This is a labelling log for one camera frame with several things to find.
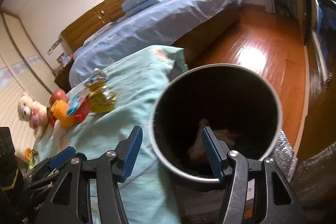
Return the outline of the blue candy wrapper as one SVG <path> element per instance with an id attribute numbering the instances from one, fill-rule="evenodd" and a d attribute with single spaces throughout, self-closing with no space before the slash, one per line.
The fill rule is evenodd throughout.
<path id="1" fill-rule="evenodd" d="M 67 109 L 67 116 L 72 116 L 74 115 L 81 107 L 85 105 L 86 97 L 83 96 L 75 96 L 72 98 L 70 101 L 70 104 Z"/>

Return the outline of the orange plastic toy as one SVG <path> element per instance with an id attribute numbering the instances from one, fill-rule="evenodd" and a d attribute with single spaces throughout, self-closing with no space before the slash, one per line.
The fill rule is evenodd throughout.
<path id="1" fill-rule="evenodd" d="M 51 107 L 53 116 L 59 121 L 61 128 L 67 130 L 73 128 L 76 124 L 75 116 L 67 115 L 68 104 L 63 100 L 56 100 Z"/>

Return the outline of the red cookie wrapper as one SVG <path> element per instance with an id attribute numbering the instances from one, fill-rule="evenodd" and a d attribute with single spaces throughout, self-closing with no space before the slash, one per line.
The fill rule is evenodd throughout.
<path id="1" fill-rule="evenodd" d="M 83 99 L 82 102 L 80 103 L 79 107 L 75 111 L 75 121 L 77 123 L 81 123 L 85 120 L 87 115 L 90 113 L 91 107 L 90 103 L 87 98 Z"/>

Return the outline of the cream teddy bear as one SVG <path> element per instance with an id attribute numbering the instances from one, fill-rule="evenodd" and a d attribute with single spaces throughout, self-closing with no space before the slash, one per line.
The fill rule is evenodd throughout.
<path id="1" fill-rule="evenodd" d="M 20 121 L 29 123 L 35 139 L 42 139 L 49 124 L 46 106 L 33 100 L 27 92 L 23 92 L 18 101 L 18 117 Z"/>

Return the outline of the red apple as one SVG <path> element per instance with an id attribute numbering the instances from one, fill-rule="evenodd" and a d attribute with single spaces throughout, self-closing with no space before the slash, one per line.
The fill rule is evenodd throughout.
<path id="1" fill-rule="evenodd" d="M 67 95 L 63 89 L 57 89 L 56 91 L 52 93 L 50 100 L 49 100 L 50 106 L 52 106 L 57 100 L 62 100 L 65 103 L 68 102 Z"/>

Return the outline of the dark wooden nightstand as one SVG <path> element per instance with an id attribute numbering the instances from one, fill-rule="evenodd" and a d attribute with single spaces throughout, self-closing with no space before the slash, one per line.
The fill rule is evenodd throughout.
<path id="1" fill-rule="evenodd" d="M 71 60 L 55 77 L 55 83 L 60 89 L 63 89 L 66 93 L 71 90 L 69 76 L 74 60 Z"/>

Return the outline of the blue sheeted large bed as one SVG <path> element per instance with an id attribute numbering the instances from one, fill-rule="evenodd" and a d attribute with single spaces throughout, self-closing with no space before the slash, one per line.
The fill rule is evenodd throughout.
<path id="1" fill-rule="evenodd" d="M 151 45 L 171 46 L 183 35 L 242 0 L 163 0 L 129 18 L 122 17 L 74 53 L 73 88 L 96 69 Z"/>

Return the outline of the round metal trash bin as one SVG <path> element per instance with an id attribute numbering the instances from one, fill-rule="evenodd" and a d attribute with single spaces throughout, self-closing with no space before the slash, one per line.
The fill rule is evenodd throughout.
<path id="1" fill-rule="evenodd" d="M 173 79 L 154 103 L 149 138 L 159 161 L 175 177 L 217 184 L 208 161 L 192 161 L 201 122 L 227 131 L 233 148 L 263 160 L 282 129 L 282 107 L 274 87 L 257 73 L 233 64 L 210 64 Z"/>

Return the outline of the black foam block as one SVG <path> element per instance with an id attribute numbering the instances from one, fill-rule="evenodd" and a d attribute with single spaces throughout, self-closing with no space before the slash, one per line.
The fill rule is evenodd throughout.
<path id="1" fill-rule="evenodd" d="M 0 158 L 0 172 L 1 172 L 1 187 L 5 188 L 13 184 L 15 174 L 18 169 L 15 158 L 15 148 L 11 139 L 10 129 L 8 127 L 1 127 L 1 158 Z"/>

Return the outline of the framed photo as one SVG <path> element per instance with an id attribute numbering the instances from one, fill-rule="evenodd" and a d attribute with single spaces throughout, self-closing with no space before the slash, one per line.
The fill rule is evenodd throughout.
<path id="1" fill-rule="evenodd" d="M 56 60 L 57 62 L 65 68 L 73 59 L 73 54 L 71 55 L 66 55 L 65 53 L 62 53 Z"/>

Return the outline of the white sliding wardrobe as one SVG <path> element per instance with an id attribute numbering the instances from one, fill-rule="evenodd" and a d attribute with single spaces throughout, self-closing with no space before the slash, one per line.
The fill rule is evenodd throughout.
<path id="1" fill-rule="evenodd" d="M 1 12 L 1 126 L 8 127 L 15 155 L 25 161 L 25 150 L 35 138 L 27 122 L 19 120 L 17 105 L 23 92 L 43 105 L 49 103 L 55 83 L 52 69 L 40 55 L 21 20 Z"/>

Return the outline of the sunflower decoration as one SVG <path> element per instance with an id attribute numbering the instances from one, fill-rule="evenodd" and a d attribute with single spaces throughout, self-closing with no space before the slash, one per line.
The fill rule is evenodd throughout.
<path id="1" fill-rule="evenodd" d="M 33 169 L 39 161 L 38 152 L 30 148 L 25 149 L 25 159 L 29 161 L 29 169 Z"/>

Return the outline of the wooden headboard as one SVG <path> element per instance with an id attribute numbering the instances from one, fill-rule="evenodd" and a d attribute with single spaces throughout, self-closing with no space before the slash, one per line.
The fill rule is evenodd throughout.
<path id="1" fill-rule="evenodd" d="M 121 5 L 125 0 L 104 0 L 85 12 L 61 32 L 61 37 L 75 52 L 91 35 L 110 22 L 115 22 L 125 15 Z"/>

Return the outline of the silver blue wrapper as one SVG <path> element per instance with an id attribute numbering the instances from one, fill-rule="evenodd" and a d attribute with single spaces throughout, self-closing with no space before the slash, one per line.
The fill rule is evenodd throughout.
<path id="1" fill-rule="evenodd" d="M 85 81 L 84 86 L 89 87 L 98 82 L 105 82 L 107 79 L 106 73 L 98 68 L 95 68 L 94 71 L 90 74 L 89 78 Z"/>

